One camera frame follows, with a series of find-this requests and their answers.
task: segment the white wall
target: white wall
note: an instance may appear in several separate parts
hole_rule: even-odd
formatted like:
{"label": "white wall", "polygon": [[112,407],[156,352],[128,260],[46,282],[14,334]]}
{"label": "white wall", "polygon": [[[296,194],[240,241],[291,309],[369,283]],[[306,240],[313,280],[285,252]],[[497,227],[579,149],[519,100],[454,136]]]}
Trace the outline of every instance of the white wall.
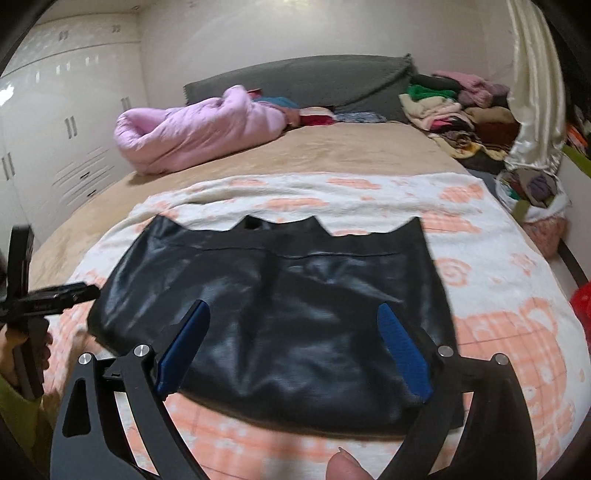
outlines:
{"label": "white wall", "polygon": [[159,0],[140,29],[157,108],[184,105],[186,83],[311,55],[411,53],[423,73],[490,73],[476,0]]}
{"label": "white wall", "polygon": [[558,171],[558,177],[564,191],[573,202],[569,210],[569,230],[564,236],[564,243],[579,262],[587,278],[591,278],[591,179],[579,170],[569,158],[565,158]]}
{"label": "white wall", "polygon": [[488,79],[513,85],[513,25],[506,0],[476,0],[482,19]]}

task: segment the red bag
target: red bag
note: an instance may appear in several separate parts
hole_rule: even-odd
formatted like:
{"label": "red bag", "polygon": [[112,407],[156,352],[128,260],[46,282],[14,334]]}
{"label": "red bag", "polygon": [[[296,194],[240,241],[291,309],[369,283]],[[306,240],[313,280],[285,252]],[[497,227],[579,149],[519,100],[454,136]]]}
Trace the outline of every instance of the red bag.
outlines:
{"label": "red bag", "polygon": [[570,304],[583,329],[585,330],[585,337],[587,337],[587,345],[591,351],[591,283],[587,283],[584,287],[574,292],[573,298],[570,299]]}

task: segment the ceiling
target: ceiling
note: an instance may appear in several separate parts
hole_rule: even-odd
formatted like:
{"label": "ceiling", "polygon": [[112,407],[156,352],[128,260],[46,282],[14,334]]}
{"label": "ceiling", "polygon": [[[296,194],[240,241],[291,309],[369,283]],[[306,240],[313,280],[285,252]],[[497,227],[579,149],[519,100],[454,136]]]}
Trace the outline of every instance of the ceiling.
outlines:
{"label": "ceiling", "polygon": [[154,0],[57,0],[38,23],[75,15],[141,12],[152,3]]}

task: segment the headboard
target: headboard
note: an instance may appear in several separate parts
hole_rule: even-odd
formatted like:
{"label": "headboard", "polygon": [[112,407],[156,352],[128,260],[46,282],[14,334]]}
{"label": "headboard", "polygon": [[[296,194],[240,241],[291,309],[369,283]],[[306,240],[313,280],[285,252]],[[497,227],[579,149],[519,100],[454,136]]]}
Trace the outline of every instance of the headboard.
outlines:
{"label": "headboard", "polygon": [[260,88],[300,107],[334,106],[337,113],[376,112],[408,123],[398,95],[414,73],[413,58],[323,55],[263,63],[185,85],[187,105],[219,97],[233,85]]}

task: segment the white curtain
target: white curtain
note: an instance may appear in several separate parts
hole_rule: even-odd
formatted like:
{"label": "white curtain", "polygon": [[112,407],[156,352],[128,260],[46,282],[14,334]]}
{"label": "white curtain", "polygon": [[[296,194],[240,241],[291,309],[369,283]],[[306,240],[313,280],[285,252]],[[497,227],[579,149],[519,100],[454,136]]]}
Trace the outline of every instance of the white curtain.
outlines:
{"label": "white curtain", "polygon": [[556,173],[566,131],[564,82],[550,29],[531,0],[507,0],[515,34],[509,107],[521,130],[506,158],[510,167]]}

